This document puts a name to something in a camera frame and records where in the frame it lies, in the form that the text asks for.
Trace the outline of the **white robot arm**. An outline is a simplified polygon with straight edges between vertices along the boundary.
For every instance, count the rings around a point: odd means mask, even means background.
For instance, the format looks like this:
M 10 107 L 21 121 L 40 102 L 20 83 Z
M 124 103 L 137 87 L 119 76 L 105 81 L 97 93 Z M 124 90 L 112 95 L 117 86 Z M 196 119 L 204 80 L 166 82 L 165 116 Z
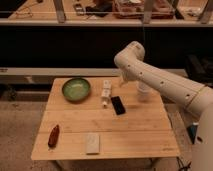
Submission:
M 123 80 L 143 82 L 199 117 L 191 171 L 213 171 L 213 89 L 143 61 L 144 47 L 129 43 L 114 57 Z

